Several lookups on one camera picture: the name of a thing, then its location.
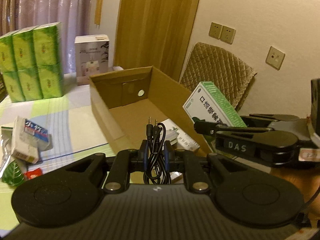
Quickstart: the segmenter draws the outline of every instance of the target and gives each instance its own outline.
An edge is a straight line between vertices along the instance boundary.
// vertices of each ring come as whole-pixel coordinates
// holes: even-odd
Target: beige wall
[[[100,28],[94,24],[94,14],[97,0],[92,0],[90,10],[89,34],[106,34],[110,39],[109,67],[113,66],[113,56],[116,41],[116,27],[120,0],[103,0]]]
[[[236,29],[232,45],[208,36],[211,22]],[[240,114],[309,114],[310,80],[320,77],[320,0],[200,0],[187,55],[199,41],[258,72]],[[286,54],[279,71],[265,63],[270,46]]]

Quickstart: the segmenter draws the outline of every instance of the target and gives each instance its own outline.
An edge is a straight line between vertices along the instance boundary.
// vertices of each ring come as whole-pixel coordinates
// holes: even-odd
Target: table
[[[77,86],[75,73],[64,76],[65,95],[61,98],[11,103],[6,97],[0,103],[0,125],[12,127],[19,115],[47,128],[53,148],[40,153],[41,162],[28,170],[41,168],[43,173],[55,170],[96,152],[114,156],[91,111],[89,85]],[[14,188],[0,181],[0,236],[18,225],[11,208]]]

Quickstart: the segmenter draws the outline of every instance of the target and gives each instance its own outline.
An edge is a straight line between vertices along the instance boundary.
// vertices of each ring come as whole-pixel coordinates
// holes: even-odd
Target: quilted fabric
[[[248,95],[249,84],[257,72],[233,53],[198,42],[194,45],[180,83],[193,91],[201,81],[213,81],[239,110]]]

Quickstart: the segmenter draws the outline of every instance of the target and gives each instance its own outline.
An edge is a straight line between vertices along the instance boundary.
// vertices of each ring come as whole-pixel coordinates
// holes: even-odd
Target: open cardboard box
[[[168,118],[175,122],[200,145],[197,155],[210,152],[182,108],[191,92],[155,67],[91,76],[90,94],[92,112],[115,153],[140,148],[149,116],[152,122]],[[141,182],[134,177],[133,182]]]

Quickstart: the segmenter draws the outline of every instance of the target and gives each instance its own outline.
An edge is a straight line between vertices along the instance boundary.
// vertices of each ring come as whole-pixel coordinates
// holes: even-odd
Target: power outlet
[[[222,25],[221,24],[211,23],[209,36],[213,37],[213,38],[216,38],[216,39],[220,39],[221,31],[222,31]]]
[[[270,47],[266,63],[273,66],[275,69],[280,70],[285,54],[274,47]]]
[[[220,40],[222,40],[222,41],[224,41],[226,43],[232,44],[235,35],[236,35],[236,30],[235,29],[232,29],[232,28],[227,27],[227,26],[223,26]]]

